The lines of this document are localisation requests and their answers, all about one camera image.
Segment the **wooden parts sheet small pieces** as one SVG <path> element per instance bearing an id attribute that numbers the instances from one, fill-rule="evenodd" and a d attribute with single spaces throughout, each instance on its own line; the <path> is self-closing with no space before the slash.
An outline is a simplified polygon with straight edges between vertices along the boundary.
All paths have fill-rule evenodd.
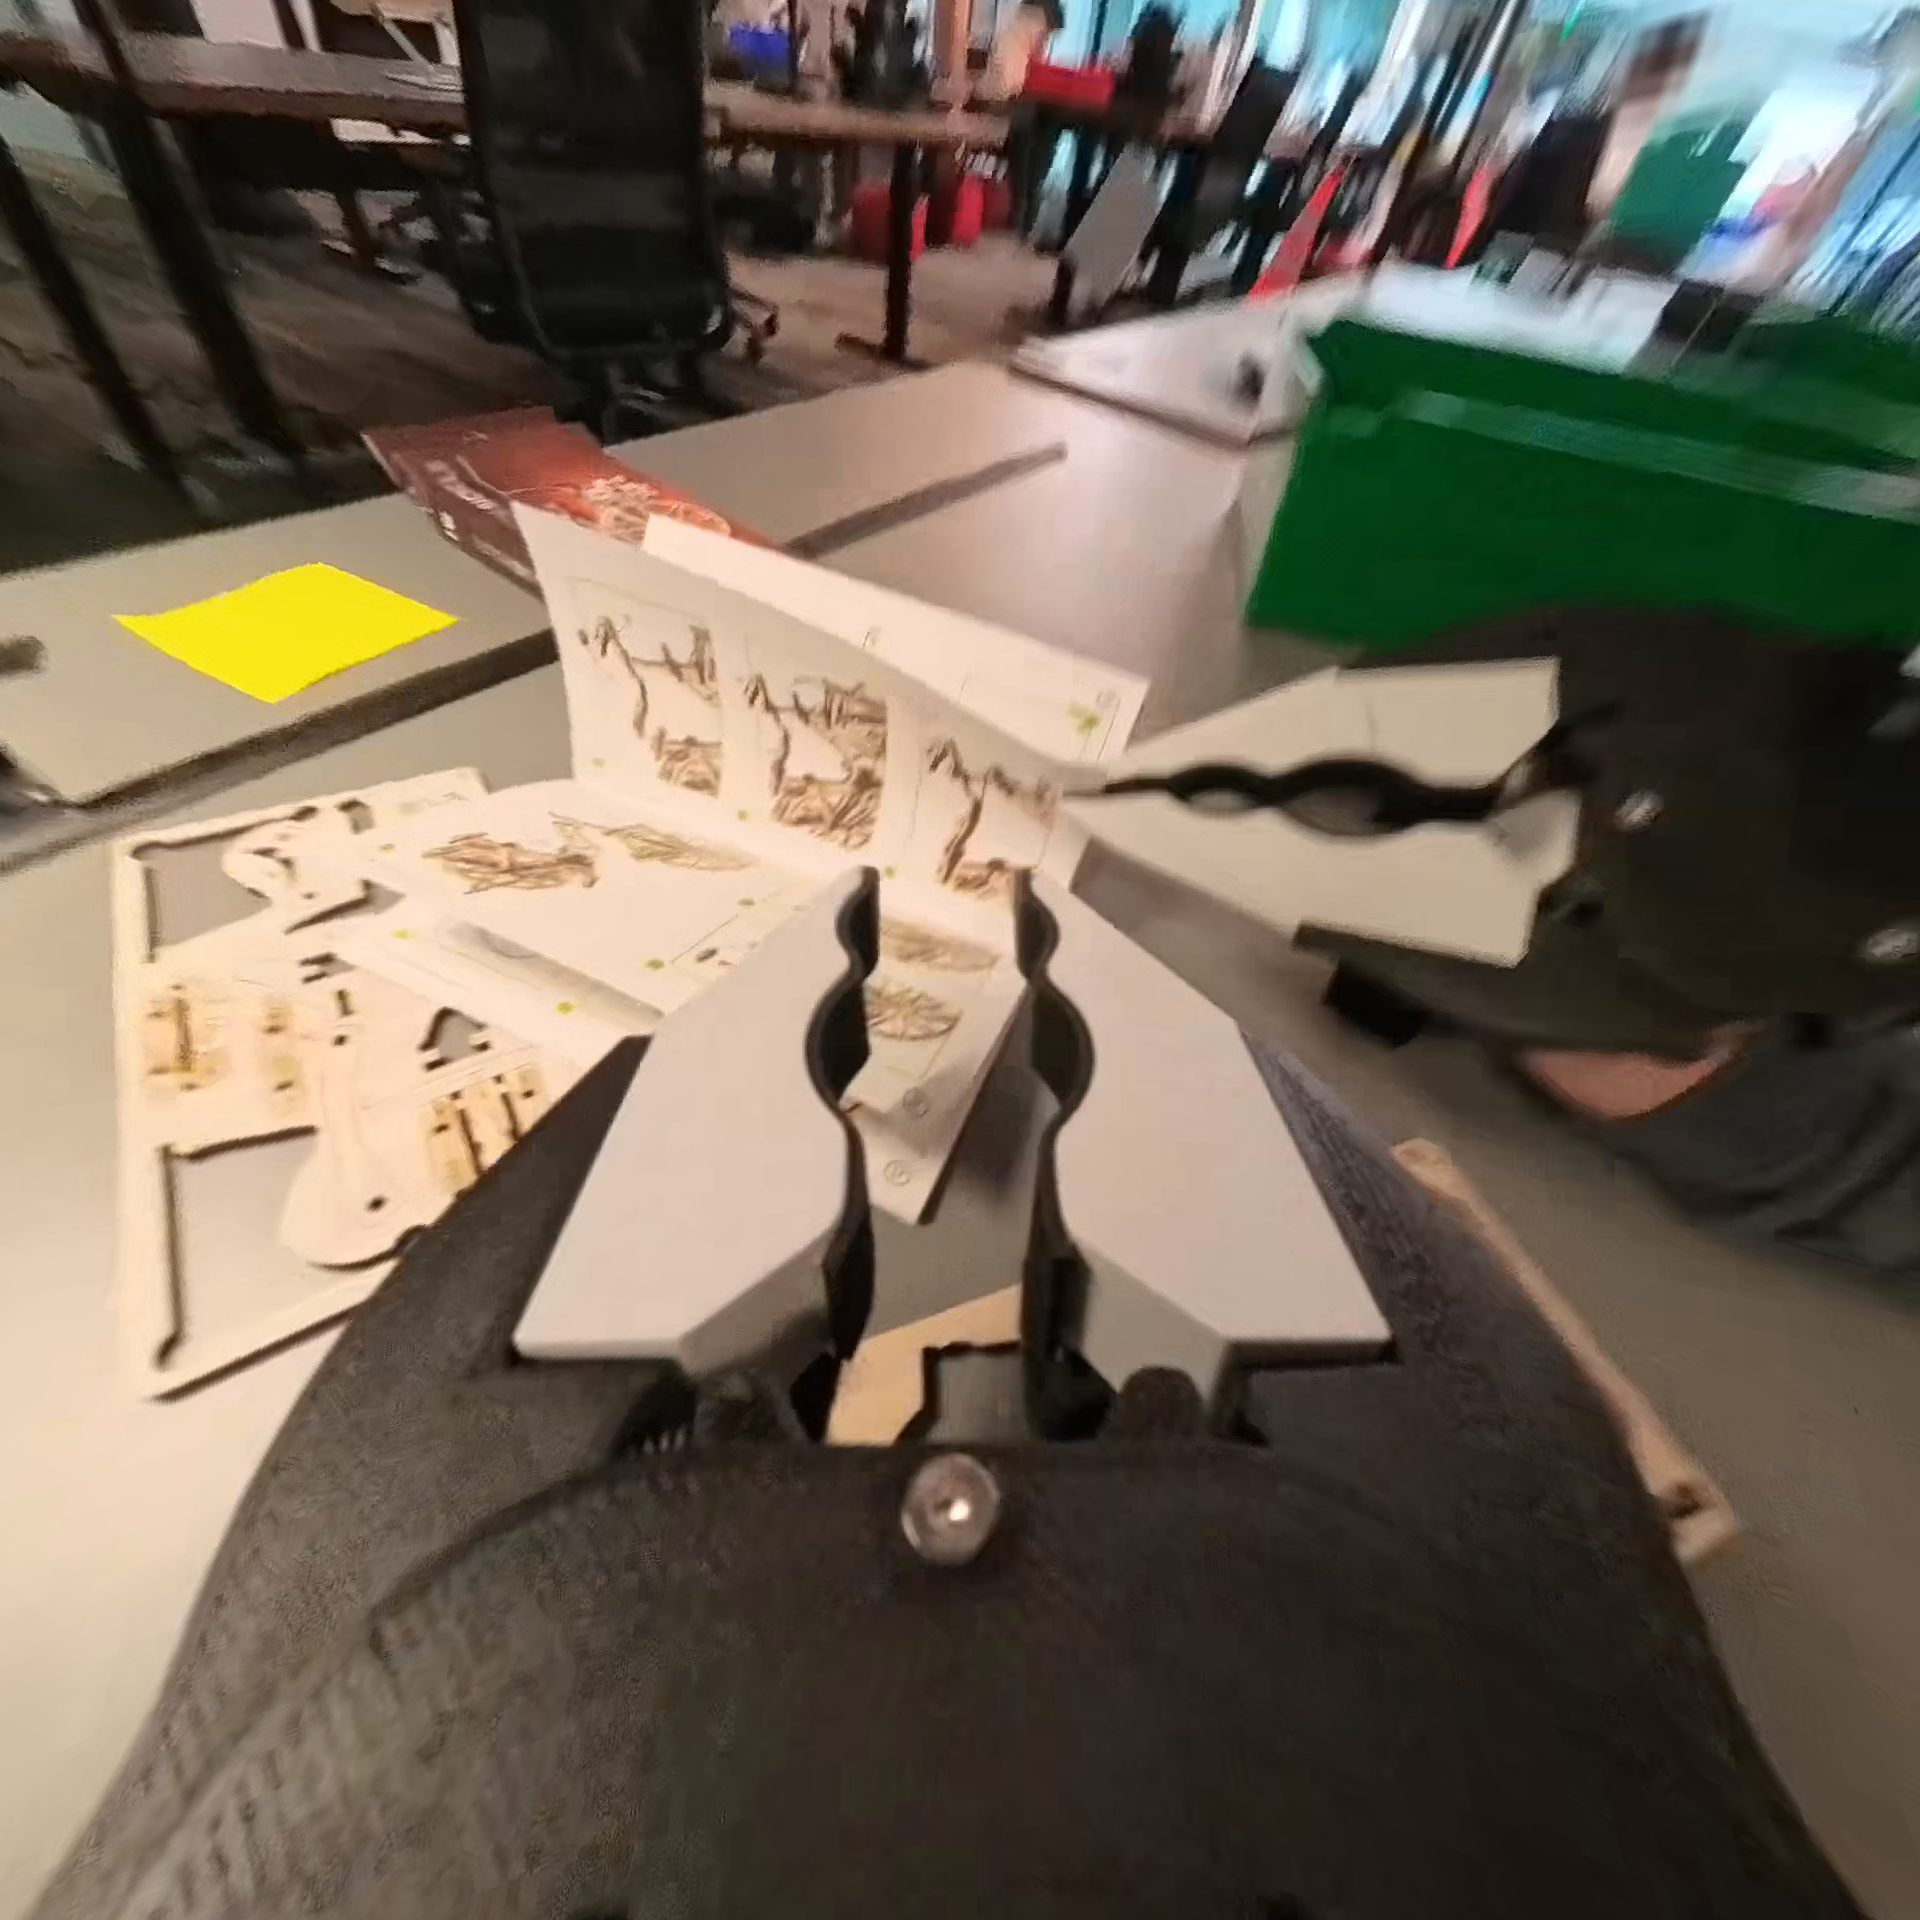
<path id="1" fill-rule="evenodd" d="M 117 1313 L 170 1402 L 343 1322 L 658 1014 L 380 901 L 359 859 L 471 767 L 111 843 Z"/>

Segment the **yellow sticky note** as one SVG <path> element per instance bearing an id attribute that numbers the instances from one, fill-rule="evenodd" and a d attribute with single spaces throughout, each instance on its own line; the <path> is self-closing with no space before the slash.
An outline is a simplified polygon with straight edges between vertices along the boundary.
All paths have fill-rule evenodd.
<path id="1" fill-rule="evenodd" d="M 119 628 L 259 703 L 281 703 L 459 618 L 327 563 L 287 567 Z"/>

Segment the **paper instruction booklet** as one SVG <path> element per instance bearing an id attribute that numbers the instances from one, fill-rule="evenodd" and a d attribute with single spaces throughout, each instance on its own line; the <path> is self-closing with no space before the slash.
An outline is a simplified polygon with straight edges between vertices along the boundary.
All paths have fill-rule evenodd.
<path id="1" fill-rule="evenodd" d="M 1066 788 L 1148 681 L 683 518 L 513 515 L 570 772 L 374 827 L 356 866 L 396 901 L 350 958 L 582 1069 L 871 868 L 846 1110 L 877 1205 L 924 1221 L 1018 1013 L 1012 884 L 1071 879 Z"/>

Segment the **person's right hand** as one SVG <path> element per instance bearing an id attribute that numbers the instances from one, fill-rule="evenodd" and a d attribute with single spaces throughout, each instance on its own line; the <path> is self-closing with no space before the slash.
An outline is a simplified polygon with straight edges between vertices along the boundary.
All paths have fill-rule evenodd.
<path id="1" fill-rule="evenodd" d="M 1603 1122 L 1634 1119 L 1669 1109 L 1735 1065 L 1753 1045 L 1753 1026 L 1723 1026 L 1702 1050 L 1674 1057 L 1641 1050 L 1519 1046 L 1519 1079 L 1567 1110 Z"/>

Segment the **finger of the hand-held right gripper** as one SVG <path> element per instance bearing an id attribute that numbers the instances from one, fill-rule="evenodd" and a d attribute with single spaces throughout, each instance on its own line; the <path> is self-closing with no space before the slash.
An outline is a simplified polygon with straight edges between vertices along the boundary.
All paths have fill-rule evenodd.
<path id="1" fill-rule="evenodd" d="M 1277 811 L 1206 815 L 1165 796 L 1070 796 L 1092 841 L 1297 937 L 1330 930 L 1510 969 L 1539 902 L 1575 865 L 1580 802 L 1548 794 L 1490 823 L 1335 837 Z"/>
<path id="2" fill-rule="evenodd" d="M 1133 745 L 1098 794 L 1153 791 L 1206 767 L 1283 777 L 1322 762 L 1482 786 L 1540 748 L 1558 709 L 1558 666 L 1545 657 L 1327 667 Z"/>

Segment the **dark wooden desk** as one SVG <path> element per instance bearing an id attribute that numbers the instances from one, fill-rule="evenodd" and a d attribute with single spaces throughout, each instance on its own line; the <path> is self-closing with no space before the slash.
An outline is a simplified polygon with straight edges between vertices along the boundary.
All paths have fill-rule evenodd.
<path id="1" fill-rule="evenodd" d="M 303 125 L 334 122 L 453 137 L 467 133 L 459 68 L 428 85 L 435 67 L 399 68 L 359 55 L 298 53 L 283 45 L 226 43 L 167 34 L 114 38 L 110 28 L 4 28 L 4 83 L 39 89 L 67 109 L 131 99 L 167 119 L 270 116 Z M 710 143 L 799 153 L 884 148 L 892 156 L 883 327 L 875 341 L 843 331 L 842 351 L 924 371 L 908 348 L 915 220 L 929 153 L 998 153 L 1010 134 L 1005 111 L 963 108 L 868 108 L 806 101 L 709 81 L 699 125 Z"/>

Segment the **green plastic bin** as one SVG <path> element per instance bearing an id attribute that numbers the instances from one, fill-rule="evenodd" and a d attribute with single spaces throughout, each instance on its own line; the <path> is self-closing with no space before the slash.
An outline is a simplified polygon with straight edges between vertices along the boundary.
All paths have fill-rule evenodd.
<path id="1" fill-rule="evenodd" d="M 1726 351 L 1594 369 L 1333 321 L 1309 349 L 1250 630 L 1387 654 L 1667 607 L 1915 644 L 1913 342 L 1755 322 Z"/>

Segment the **brown product box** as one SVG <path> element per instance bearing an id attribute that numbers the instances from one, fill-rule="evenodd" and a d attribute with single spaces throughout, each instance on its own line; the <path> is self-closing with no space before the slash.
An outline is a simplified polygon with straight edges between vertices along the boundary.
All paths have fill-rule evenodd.
<path id="1" fill-rule="evenodd" d="M 578 521 L 641 542 L 649 518 L 673 518 L 763 547 L 743 521 L 619 461 L 587 427 L 543 407 L 371 427 L 369 455 L 439 527 L 500 579 L 537 593 L 517 509 Z"/>

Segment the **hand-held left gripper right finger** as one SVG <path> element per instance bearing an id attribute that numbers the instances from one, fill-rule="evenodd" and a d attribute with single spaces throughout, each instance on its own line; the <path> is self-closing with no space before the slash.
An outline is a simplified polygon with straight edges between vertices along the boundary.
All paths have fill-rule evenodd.
<path id="1" fill-rule="evenodd" d="M 1047 878 L 1015 891 L 1041 1139 L 1019 1286 L 1031 1397 L 1375 1363 L 1389 1329 L 1242 1026 Z"/>

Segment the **orange traffic cone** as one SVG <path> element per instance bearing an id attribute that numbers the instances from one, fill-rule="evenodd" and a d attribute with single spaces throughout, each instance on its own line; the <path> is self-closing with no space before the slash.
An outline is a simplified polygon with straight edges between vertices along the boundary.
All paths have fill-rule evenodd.
<path id="1" fill-rule="evenodd" d="M 1338 202 L 1350 169 L 1354 163 L 1349 156 L 1341 156 L 1322 169 L 1313 182 L 1313 191 L 1302 202 L 1302 207 L 1285 229 L 1270 258 L 1255 277 L 1253 289 L 1246 294 L 1247 305 L 1289 297 L 1302 285 L 1313 258 L 1322 247 L 1333 204 Z"/>

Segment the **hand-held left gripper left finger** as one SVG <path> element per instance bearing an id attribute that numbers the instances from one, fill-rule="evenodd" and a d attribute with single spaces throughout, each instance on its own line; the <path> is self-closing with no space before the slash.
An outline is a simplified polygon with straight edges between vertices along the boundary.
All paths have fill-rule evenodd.
<path id="1" fill-rule="evenodd" d="M 855 1356 L 874 1212 L 847 1090 L 877 945 L 877 874 L 850 868 L 658 1026 L 518 1315 L 518 1358 L 709 1380 Z"/>

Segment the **black office chair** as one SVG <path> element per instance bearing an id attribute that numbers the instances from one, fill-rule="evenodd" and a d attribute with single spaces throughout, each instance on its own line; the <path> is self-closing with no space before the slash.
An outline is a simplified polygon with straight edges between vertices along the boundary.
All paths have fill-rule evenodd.
<path id="1" fill-rule="evenodd" d="M 565 381 L 601 441 L 748 404 L 713 381 L 765 331 L 735 293 L 706 156 L 693 2 L 462 2 L 465 197 L 439 266 L 475 334 Z"/>

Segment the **person's right forearm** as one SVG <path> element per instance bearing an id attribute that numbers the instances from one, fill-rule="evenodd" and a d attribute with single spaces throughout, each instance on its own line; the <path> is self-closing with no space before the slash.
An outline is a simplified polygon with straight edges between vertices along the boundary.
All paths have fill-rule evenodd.
<path id="1" fill-rule="evenodd" d="M 1590 1126 L 1695 1225 L 1917 1277 L 1908 1026 L 1772 1026 L 1660 1109 Z"/>

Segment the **red storage bin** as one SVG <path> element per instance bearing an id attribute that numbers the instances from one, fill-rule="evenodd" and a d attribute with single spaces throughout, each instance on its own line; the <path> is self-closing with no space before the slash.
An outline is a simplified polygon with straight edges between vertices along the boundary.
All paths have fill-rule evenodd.
<path id="1" fill-rule="evenodd" d="M 1009 226 L 1012 211 L 1015 191 L 1005 174 L 937 174 L 917 202 L 913 253 L 972 249 L 983 234 Z M 858 182 L 843 220 L 843 252 L 868 266 L 884 266 L 892 253 L 892 220 L 892 186 L 877 178 Z"/>

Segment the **grey leaning board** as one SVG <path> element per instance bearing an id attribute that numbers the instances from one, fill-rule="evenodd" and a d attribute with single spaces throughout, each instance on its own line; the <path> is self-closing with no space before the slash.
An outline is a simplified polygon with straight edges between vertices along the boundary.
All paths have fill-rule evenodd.
<path id="1" fill-rule="evenodd" d="M 1130 147 L 1113 161 L 1059 253 L 1049 322 L 1092 322 L 1119 293 L 1162 211 L 1159 158 Z"/>

